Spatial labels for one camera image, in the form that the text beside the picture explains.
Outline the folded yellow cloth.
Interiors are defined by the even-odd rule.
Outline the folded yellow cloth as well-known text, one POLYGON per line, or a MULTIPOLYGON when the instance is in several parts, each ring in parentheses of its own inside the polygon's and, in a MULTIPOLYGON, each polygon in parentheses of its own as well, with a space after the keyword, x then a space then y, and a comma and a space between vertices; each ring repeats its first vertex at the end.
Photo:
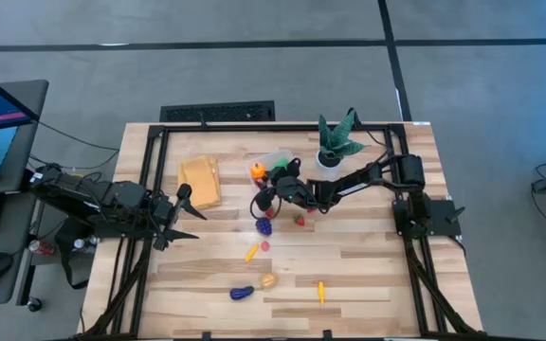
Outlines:
POLYGON ((220 206, 222 195, 217 160, 202 155, 179 164, 178 186, 191 187, 191 204, 197 209, 220 206))

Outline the purple toy eggplant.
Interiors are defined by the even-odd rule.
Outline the purple toy eggplant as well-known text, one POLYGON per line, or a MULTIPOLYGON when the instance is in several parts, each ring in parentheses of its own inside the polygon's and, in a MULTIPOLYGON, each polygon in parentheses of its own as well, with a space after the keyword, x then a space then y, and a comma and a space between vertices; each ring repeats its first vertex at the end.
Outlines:
POLYGON ((251 296, 255 291, 253 286, 246 286, 242 288, 233 288, 229 291, 229 297, 234 300, 242 300, 251 296))

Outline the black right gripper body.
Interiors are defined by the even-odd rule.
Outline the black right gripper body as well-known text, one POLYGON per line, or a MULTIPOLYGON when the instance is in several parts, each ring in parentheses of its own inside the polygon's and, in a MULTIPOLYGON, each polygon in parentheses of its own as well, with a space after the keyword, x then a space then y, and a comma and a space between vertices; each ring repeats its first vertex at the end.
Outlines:
POLYGON ((296 174, 281 178, 276 184, 271 184, 273 191, 270 194, 255 195, 253 202, 260 211, 266 211, 272 206, 272 201, 277 197, 280 201, 302 207, 307 210, 309 207, 316 208, 312 191, 299 179, 301 161, 294 159, 290 163, 295 167, 296 174))

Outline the clear plastic tupperware container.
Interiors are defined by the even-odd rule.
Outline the clear plastic tupperware container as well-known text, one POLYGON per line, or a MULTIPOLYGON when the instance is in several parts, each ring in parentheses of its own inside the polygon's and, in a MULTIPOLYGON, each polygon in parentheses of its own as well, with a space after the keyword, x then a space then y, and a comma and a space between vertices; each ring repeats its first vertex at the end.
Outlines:
POLYGON ((246 162, 246 173, 247 173, 248 179, 250 180, 251 184, 257 190, 259 190, 259 189, 255 185, 255 180, 253 180, 251 178, 251 176, 250 176, 250 167, 251 167, 251 165, 254 164, 254 163, 264 164, 264 166, 266 168, 266 177, 264 179, 268 180, 270 182, 270 184, 276 184, 280 179, 273 179, 272 178, 272 169, 275 168, 274 167, 275 163, 277 161, 279 161, 280 159, 282 159, 282 158, 286 158, 289 161, 289 163, 287 165, 287 175, 286 176, 295 175, 296 174, 295 167, 290 165, 291 161, 295 159, 295 155, 292 152, 290 152, 289 150, 286 150, 286 149, 281 149, 281 150, 278 150, 278 151, 273 152, 273 153, 261 154, 261 155, 258 155, 256 157, 253 157, 253 158, 249 159, 246 162))

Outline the red soda can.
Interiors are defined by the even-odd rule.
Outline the red soda can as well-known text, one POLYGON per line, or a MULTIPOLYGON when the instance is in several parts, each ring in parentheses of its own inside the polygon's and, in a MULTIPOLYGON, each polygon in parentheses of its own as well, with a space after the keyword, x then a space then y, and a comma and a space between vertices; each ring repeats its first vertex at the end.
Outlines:
POLYGON ((53 256, 56 248, 53 244, 45 240, 33 240, 31 241, 27 249, 29 252, 42 256, 53 256))

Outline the white plant pot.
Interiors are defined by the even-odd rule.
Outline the white plant pot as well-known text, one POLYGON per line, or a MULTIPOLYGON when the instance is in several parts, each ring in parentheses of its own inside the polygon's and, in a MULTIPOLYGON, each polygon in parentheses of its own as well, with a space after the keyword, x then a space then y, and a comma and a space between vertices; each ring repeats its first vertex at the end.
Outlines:
POLYGON ((317 170, 321 178, 325 180, 335 180, 338 178, 342 159, 338 157, 328 157, 322 151, 316 155, 317 170))

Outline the black metal table frame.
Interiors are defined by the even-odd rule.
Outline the black metal table frame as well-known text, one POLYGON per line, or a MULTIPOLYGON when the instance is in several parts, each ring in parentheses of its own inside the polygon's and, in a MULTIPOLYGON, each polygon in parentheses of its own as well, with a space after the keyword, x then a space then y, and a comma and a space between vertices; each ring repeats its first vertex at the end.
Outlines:
POLYGON ((313 123, 264 122, 213 125, 206 130, 174 124, 167 149, 148 137, 146 123, 126 126, 115 179, 136 181, 146 149, 154 151, 149 177, 175 194, 178 166, 185 160, 214 157, 220 171, 222 203, 203 211, 201 220, 182 214, 178 228, 197 239, 177 241, 153 251, 146 274, 139 319, 141 338, 215 338, 415 336, 417 315, 436 325, 429 295, 415 298, 401 238, 395 231, 394 194, 381 187, 363 189, 329 213, 306 215, 294 223, 296 206, 283 204, 263 251, 250 201, 256 193, 246 162, 281 149, 301 160, 303 178, 319 179, 316 153, 319 134, 313 123), (250 262, 245 257, 254 245, 250 262), (265 290, 260 277, 279 276, 265 290), (319 303, 323 281, 325 302, 319 303), (242 300, 229 297, 233 288, 253 286, 242 300))

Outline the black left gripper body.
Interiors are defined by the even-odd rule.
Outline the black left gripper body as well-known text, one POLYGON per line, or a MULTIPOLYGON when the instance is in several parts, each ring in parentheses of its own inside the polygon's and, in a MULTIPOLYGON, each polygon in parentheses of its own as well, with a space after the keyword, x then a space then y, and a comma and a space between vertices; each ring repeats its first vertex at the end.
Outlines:
POLYGON ((172 204, 167 196, 159 196, 155 201, 155 207, 151 210, 150 218, 155 225, 156 237, 154 243, 155 250, 165 250, 169 243, 163 236, 166 229, 173 229, 173 225, 178 220, 178 215, 181 210, 180 200, 191 196, 191 186, 182 184, 176 193, 176 204, 172 204))

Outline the green snake plant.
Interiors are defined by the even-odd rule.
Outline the green snake plant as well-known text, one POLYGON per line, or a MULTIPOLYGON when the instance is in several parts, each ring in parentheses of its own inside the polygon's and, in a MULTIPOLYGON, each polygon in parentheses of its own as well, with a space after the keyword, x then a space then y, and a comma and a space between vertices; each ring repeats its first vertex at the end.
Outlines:
POLYGON ((335 167, 345 156, 360 153, 366 145, 349 138, 357 119, 356 110, 350 108, 347 115, 331 129, 324 116, 318 118, 318 159, 325 167, 335 167))

